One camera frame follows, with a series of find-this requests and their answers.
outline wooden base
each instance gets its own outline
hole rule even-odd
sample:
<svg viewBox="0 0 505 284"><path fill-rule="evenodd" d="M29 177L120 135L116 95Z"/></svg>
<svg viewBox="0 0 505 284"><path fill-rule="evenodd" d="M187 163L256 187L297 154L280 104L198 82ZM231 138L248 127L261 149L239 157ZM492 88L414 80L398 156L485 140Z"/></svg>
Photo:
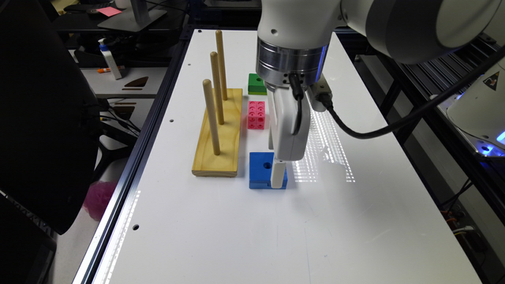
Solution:
<svg viewBox="0 0 505 284"><path fill-rule="evenodd" d="M191 171L194 175L218 178L237 176L241 110L242 89L228 89L228 100L223 101L224 125L218 125L220 155L214 155L207 111L205 111Z"/></svg>

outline wooden peg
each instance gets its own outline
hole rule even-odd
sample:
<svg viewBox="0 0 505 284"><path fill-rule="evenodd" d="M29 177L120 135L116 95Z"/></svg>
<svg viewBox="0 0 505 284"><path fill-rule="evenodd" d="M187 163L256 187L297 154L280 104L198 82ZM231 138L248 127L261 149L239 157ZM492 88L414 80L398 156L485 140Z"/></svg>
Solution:
<svg viewBox="0 0 505 284"><path fill-rule="evenodd" d="M221 85L219 83L219 63L218 54L215 51L211 52L211 66L212 66L212 80L214 81L214 93L215 93L215 108L218 114L219 125L224 124L223 117L223 100L221 99Z"/></svg>
<svg viewBox="0 0 505 284"><path fill-rule="evenodd" d="M224 67L223 32L221 32L221 30L215 31L215 41L218 45L219 77L221 79L221 93L223 95L223 100L228 100L228 89L226 86L226 70Z"/></svg>
<svg viewBox="0 0 505 284"><path fill-rule="evenodd" d="M203 85L205 94L205 104L207 105L208 124L211 129L212 147L214 148L214 155L219 155L221 154L221 149L219 149L219 134L218 134L217 121L215 120L214 96L212 95L212 84L209 79L205 79Z"/></svg>

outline white table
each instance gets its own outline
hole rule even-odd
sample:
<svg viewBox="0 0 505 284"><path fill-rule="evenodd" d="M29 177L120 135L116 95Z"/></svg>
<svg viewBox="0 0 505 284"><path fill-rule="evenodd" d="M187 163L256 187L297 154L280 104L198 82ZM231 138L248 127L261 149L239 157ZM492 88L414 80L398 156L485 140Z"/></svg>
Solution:
<svg viewBox="0 0 505 284"><path fill-rule="evenodd" d="M214 34L193 35L95 283L480 283L391 134L356 140L320 114L305 159L288 166L288 188L252 190L249 153L268 151L267 130L243 123L238 176L194 177ZM247 94L256 33L223 37L228 88ZM335 35L324 74L351 128L385 125ZM265 99L246 95L242 117L248 100Z"/></svg>

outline blue light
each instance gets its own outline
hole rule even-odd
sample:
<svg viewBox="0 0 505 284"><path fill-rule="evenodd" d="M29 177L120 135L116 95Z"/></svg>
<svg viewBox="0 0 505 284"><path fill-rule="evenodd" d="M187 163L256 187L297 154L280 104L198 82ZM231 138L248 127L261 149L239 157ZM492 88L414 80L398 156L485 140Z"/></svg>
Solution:
<svg viewBox="0 0 505 284"><path fill-rule="evenodd" d="M501 144L505 144L505 131L503 131L503 133L499 134L498 138L496 138L496 140L498 142L500 142Z"/></svg>
<svg viewBox="0 0 505 284"><path fill-rule="evenodd" d="M323 47L323 51L321 52L321 58L319 59L319 66L317 66L316 78L318 78L318 79L319 79L319 75L320 75L321 71L323 71L323 60L326 57L326 47L327 46Z"/></svg>
<svg viewBox="0 0 505 284"><path fill-rule="evenodd" d="M492 151L492 149L493 149L493 148L494 148L494 147L488 147L488 150L487 150L487 151L486 151L486 150L484 150L484 149L482 149L482 152L481 152L481 153L482 153L482 155L488 155L489 153L491 153L491 151Z"/></svg>

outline pink object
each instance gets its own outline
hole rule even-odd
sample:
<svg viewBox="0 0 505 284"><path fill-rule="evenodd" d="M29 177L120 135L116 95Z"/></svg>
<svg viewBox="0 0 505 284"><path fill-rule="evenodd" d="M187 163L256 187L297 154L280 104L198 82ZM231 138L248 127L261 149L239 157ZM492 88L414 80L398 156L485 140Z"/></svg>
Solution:
<svg viewBox="0 0 505 284"><path fill-rule="evenodd" d="M112 17L113 15L117 15L117 14L121 13L120 10L118 10L114 7L100 8L100 9L97 9L97 11L101 12L102 14L104 14L107 17Z"/></svg>
<svg viewBox="0 0 505 284"><path fill-rule="evenodd" d="M118 185L117 181L97 181L89 187L82 206L95 221L102 219L116 185Z"/></svg>
<svg viewBox="0 0 505 284"><path fill-rule="evenodd" d="M265 102L249 102L247 129L265 129Z"/></svg>

